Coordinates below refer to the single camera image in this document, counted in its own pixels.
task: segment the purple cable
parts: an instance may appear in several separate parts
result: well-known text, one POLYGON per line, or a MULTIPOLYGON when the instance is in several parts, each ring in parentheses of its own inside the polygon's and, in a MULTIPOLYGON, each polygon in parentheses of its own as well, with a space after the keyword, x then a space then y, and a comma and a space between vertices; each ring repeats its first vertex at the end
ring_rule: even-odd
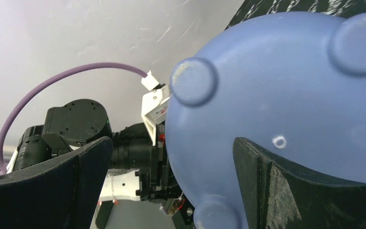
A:
POLYGON ((35 87, 33 90, 31 90, 29 93, 27 93, 26 96, 20 100, 20 102, 16 105, 16 107, 13 109, 13 111, 10 113, 9 117, 6 119, 5 123, 3 124, 2 129, 0 130, 0 171, 1 174, 6 174, 6 166, 3 159, 3 143, 5 142, 6 135, 8 134, 9 128, 12 125, 13 121, 15 121, 16 117, 20 113, 20 111, 24 108, 24 106, 38 93, 40 93, 42 90, 50 86, 51 84, 62 80, 68 76, 74 75, 76 73, 81 73, 87 70, 92 69, 99 69, 99 68, 118 68, 118 69, 124 69, 133 73, 137 73, 138 75, 145 78, 147 76, 147 73, 144 72, 141 69, 138 69, 136 67, 123 64, 123 63, 114 63, 114 62, 101 62, 101 63, 90 63, 86 65, 82 65, 76 68, 69 69, 67 71, 64 71, 58 75, 55 75, 51 77, 50 79, 42 82, 37 87, 35 87))

